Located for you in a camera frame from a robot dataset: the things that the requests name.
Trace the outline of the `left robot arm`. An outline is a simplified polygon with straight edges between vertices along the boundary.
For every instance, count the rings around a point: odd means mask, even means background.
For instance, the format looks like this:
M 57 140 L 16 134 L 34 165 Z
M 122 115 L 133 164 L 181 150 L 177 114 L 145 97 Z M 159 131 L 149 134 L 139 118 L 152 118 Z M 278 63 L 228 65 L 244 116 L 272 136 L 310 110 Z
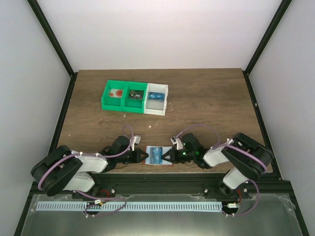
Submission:
M 100 185 L 90 173 L 106 173 L 116 168 L 119 163 L 135 164 L 145 160 L 149 155 L 139 144 L 141 137 L 130 139 L 119 136 L 111 146 L 106 146 L 100 153 L 83 153 L 61 145 L 31 170 L 31 176 L 37 181 L 38 189 L 47 196 L 55 196 L 62 191 L 78 190 L 94 199 L 100 194 Z

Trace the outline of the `light blue credit card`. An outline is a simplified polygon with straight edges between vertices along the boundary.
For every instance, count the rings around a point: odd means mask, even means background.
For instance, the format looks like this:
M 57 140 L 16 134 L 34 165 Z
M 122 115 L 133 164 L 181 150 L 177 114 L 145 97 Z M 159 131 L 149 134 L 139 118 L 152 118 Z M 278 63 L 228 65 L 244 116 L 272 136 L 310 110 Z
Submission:
M 165 100 L 165 94 L 161 92 L 149 92 L 148 99 L 162 102 Z

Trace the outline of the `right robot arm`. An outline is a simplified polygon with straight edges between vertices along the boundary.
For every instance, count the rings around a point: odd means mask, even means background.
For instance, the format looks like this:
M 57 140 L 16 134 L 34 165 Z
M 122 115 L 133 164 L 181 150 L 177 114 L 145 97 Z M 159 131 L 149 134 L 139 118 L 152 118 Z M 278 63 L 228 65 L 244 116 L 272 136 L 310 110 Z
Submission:
M 233 168 L 219 181 L 216 193 L 231 198 L 239 185 L 249 180 L 258 180 L 268 171 L 273 153 L 244 133 L 237 133 L 223 144 L 206 149 L 192 134 L 172 137 L 173 147 L 161 156 L 162 160 L 178 164 L 193 161 L 202 169 L 211 169 L 230 162 Z

